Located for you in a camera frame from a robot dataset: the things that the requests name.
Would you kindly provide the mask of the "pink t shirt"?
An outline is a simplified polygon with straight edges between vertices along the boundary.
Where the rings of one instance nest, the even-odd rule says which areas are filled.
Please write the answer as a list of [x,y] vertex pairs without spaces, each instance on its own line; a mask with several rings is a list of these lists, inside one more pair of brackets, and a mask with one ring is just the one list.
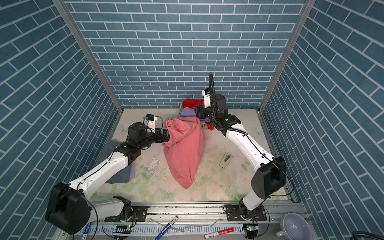
[[170,140],[163,144],[170,172],[176,182],[188,189],[194,178],[204,150],[204,135],[196,117],[168,118],[165,129]]

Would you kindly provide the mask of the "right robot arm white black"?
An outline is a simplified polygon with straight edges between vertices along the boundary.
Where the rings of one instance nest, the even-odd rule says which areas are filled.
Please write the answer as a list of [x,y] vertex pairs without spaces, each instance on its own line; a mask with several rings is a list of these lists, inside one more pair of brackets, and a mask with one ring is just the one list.
[[194,107],[196,116],[199,119],[210,119],[213,127],[243,152],[255,170],[251,179],[252,189],[239,202],[239,211],[249,219],[251,212],[286,185],[286,162],[263,149],[246,131],[241,121],[235,115],[229,114],[224,96],[209,93],[207,90],[202,95],[204,103]]

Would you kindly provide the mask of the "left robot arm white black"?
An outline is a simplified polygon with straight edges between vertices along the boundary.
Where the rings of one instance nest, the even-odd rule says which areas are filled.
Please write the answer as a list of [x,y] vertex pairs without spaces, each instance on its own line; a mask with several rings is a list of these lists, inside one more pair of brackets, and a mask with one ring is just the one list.
[[127,222],[133,218],[131,201],[113,196],[110,200],[91,202],[90,197],[116,173],[131,165],[146,148],[170,140],[168,130],[134,123],[128,128],[127,139],[89,172],[68,184],[55,185],[49,197],[45,219],[70,235],[81,231],[88,223],[105,218]]

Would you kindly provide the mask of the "lavender t shirt in basket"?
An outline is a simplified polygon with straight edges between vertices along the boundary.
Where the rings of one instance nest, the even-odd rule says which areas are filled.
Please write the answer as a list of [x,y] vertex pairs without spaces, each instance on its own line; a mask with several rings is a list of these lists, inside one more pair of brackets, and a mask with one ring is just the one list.
[[189,117],[195,118],[196,117],[196,112],[195,112],[194,109],[186,107],[186,108],[183,108],[181,110],[180,117],[182,117],[182,118],[189,118]]

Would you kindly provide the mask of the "small grey stapler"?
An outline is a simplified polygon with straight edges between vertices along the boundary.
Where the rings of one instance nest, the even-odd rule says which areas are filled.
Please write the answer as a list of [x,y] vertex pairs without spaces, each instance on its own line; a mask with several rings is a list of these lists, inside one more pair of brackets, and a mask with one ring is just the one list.
[[226,168],[226,167],[229,165],[229,163],[231,162],[232,158],[233,158],[232,155],[230,155],[229,153],[226,153],[226,154],[224,155],[222,161],[220,162],[219,166],[220,166],[222,169]]

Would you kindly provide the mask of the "folded dark grey t shirt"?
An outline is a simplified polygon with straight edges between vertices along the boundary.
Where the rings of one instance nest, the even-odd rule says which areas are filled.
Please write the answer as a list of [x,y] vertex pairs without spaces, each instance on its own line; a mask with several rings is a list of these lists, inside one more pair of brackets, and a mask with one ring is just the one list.
[[[120,146],[123,142],[122,141],[114,141],[114,140],[108,140],[103,149],[101,150],[101,153],[99,155],[99,158],[97,162],[95,163],[95,166],[99,165],[102,162],[105,162],[110,158],[113,151],[116,147]],[[114,161],[111,161],[110,165],[113,165],[112,168],[109,168],[108,171],[103,171],[103,173],[107,173],[110,175],[110,178],[106,181],[108,184],[119,184],[119,183],[128,183],[130,181],[130,170],[131,166],[128,165],[125,168],[124,161],[121,161],[120,163],[115,163]]]

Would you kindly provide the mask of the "metal tweezers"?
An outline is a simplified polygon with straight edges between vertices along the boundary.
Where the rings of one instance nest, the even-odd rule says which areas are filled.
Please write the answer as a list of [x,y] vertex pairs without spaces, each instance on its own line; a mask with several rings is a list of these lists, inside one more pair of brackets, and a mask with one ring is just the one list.
[[[223,218],[219,218],[217,219],[214,223],[212,224],[199,224],[199,225],[191,225],[191,224],[186,224],[184,225],[184,229],[182,230],[181,228],[179,227],[171,227],[171,229],[174,229],[175,231],[179,231],[179,232],[191,232],[192,230],[195,230],[197,228],[203,228],[203,227],[213,227],[216,223],[219,223],[219,222],[222,222],[223,221]],[[165,227],[167,224],[163,224],[163,223],[160,223],[159,221],[155,220],[155,219],[152,219],[150,218],[150,222],[153,222],[153,223],[156,223],[162,227]]]

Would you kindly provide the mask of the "blue marker pen centre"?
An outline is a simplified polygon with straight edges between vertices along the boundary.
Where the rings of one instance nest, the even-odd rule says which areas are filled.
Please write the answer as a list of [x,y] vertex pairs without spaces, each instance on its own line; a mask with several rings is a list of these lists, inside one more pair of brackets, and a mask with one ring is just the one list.
[[177,222],[179,219],[178,216],[173,217],[173,219],[163,227],[163,229],[159,232],[159,234],[155,237],[155,240],[160,240],[166,233],[167,231],[173,226],[175,222]]

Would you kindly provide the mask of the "red marker pen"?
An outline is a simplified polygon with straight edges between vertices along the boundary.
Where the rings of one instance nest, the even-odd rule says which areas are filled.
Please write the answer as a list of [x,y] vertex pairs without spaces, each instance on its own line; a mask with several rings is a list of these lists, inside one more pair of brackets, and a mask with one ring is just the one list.
[[221,235],[225,235],[225,234],[233,233],[234,231],[235,231],[234,228],[225,229],[225,230],[221,230],[221,231],[216,231],[216,232],[213,232],[213,233],[209,233],[209,234],[204,235],[204,239],[209,239],[209,238],[213,238],[213,237],[218,237],[218,236],[221,236]]

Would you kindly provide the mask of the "white cup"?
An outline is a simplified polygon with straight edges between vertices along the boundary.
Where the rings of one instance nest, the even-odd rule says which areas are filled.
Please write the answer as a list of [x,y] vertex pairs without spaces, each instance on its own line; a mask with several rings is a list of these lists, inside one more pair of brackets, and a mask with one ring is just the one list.
[[286,214],[280,223],[281,230],[277,237],[285,237],[287,240],[310,240],[312,231],[309,223],[295,213]]

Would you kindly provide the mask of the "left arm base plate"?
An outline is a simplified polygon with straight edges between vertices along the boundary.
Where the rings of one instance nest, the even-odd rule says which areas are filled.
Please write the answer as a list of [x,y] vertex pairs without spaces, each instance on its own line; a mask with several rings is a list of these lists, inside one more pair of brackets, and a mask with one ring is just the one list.
[[108,217],[104,221],[106,223],[143,223],[146,221],[148,206],[132,206],[129,210],[128,218],[122,219],[120,216]]

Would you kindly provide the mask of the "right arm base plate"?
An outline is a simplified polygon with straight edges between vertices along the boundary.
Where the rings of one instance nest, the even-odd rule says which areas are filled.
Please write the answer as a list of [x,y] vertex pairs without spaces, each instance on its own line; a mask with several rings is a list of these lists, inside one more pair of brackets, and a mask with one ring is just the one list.
[[224,205],[223,210],[229,222],[267,220],[266,211],[260,206],[250,211],[243,205]]

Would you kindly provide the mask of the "aluminium mounting rail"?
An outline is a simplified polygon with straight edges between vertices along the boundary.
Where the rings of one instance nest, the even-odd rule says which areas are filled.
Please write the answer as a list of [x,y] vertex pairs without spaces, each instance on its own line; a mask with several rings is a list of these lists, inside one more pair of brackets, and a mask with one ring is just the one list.
[[[303,204],[292,203],[290,201],[265,201],[260,207],[266,211],[266,221],[239,221],[229,222],[227,216],[223,210],[224,205],[239,205],[234,201],[229,202],[174,202],[174,203],[146,203],[146,202],[133,202],[132,206],[148,206],[148,213],[146,221],[143,223],[106,223],[103,220],[98,222],[88,223],[81,231],[71,235],[76,236],[89,236],[89,230],[91,226],[96,228],[103,228],[104,225],[128,225],[128,229],[132,229],[137,224],[156,224],[150,222],[150,218],[155,219],[163,224],[168,224],[173,217],[178,216],[179,219],[175,224],[212,224],[217,219],[223,218],[222,222],[216,224],[242,224],[245,230],[247,238],[252,239],[255,236],[262,236],[270,230],[270,225],[280,224],[283,217],[288,213],[295,213],[303,217],[306,221],[309,220],[309,216],[306,213]],[[112,239],[124,239],[129,237],[122,236],[109,236],[104,234],[108,238]]]

